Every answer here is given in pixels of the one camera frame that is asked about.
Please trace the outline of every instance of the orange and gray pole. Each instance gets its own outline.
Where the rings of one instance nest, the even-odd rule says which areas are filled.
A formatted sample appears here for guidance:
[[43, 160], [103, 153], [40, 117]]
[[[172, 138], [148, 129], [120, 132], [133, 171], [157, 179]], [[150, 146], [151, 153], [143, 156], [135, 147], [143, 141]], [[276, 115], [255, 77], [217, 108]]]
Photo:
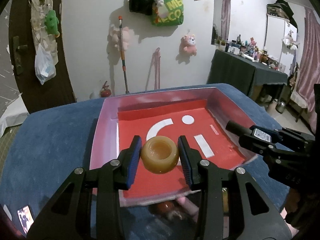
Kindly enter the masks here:
[[123, 70], [123, 75], [124, 75], [125, 93], [129, 94], [128, 83], [127, 83], [127, 74], [125, 73], [126, 68], [125, 68], [124, 49], [123, 49], [122, 16], [119, 16], [119, 25], [120, 25], [120, 39], [121, 39], [120, 54], [121, 54], [121, 60], [122, 60], [122, 70]]

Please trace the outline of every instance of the smartphone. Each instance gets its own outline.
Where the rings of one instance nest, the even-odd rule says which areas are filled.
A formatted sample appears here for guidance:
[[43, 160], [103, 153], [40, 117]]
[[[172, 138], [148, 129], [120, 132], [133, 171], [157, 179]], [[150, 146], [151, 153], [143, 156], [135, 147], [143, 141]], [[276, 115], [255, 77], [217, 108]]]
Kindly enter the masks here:
[[31, 211], [29, 206], [25, 206], [18, 210], [18, 217], [20, 220], [20, 223], [22, 225], [23, 231], [25, 233], [28, 233], [31, 225], [33, 224], [33, 218], [31, 215]]

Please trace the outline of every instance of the blue tablecloth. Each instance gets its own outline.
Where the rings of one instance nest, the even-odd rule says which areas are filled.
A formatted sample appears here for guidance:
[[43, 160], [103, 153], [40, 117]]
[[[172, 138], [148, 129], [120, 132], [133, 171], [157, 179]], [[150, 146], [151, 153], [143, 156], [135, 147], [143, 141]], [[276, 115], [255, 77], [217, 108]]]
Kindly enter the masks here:
[[[257, 125], [281, 129], [262, 107], [239, 90], [227, 84], [214, 86], [233, 100]], [[89, 168], [92, 140], [103, 101], [103, 98], [99, 98], [40, 111], [31, 114], [22, 124], [9, 150], [0, 181], [0, 203], [7, 205], [13, 223], [21, 232], [18, 209], [29, 205], [35, 218], [73, 169]], [[288, 187], [268, 177], [268, 167], [261, 156], [244, 167], [280, 209]], [[144, 225], [142, 220], [152, 215], [145, 207], [128, 208], [123, 213], [127, 217], [124, 219], [127, 239], [144, 239], [134, 234], [128, 223], [134, 220]]]

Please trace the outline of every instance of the green plush toy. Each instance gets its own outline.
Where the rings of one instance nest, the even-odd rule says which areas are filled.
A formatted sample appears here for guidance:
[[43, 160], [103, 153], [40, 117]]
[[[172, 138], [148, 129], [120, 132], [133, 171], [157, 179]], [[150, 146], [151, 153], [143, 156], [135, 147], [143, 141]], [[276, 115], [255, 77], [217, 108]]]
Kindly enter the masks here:
[[48, 12], [45, 16], [44, 24], [48, 34], [54, 34], [56, 38], [60, 36], [60, 32], [58, 31], [59, 20], [56, 16], [55, 10]]

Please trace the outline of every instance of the metal bolt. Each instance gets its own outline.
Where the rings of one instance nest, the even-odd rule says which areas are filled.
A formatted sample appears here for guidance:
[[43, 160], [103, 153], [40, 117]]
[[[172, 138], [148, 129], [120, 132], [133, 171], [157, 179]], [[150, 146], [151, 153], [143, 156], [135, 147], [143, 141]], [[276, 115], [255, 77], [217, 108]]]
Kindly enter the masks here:
[[110, 164], [111, 164], [112, 166], [118, 166], [118, 165], [120, 164], [120, 161], [118, 161], [118, 160], [112, 160], [112, 161], [110, 162]]
[[76, 168], [75, 169], [75, 174], [81, 174], [83, 172], [82, 168]]
[[242, 167], [237, 168], [236, 171], [237, 171], [239, 174], [244, 174], [244, 173], [245, 173], [245, 169], [242, 168]]
[[201, 164], [202, 166], [208, 166], [210, 163], [209, 163], [208, 160], [201, 160], [201, 161], [200, 161], [200, 164]]

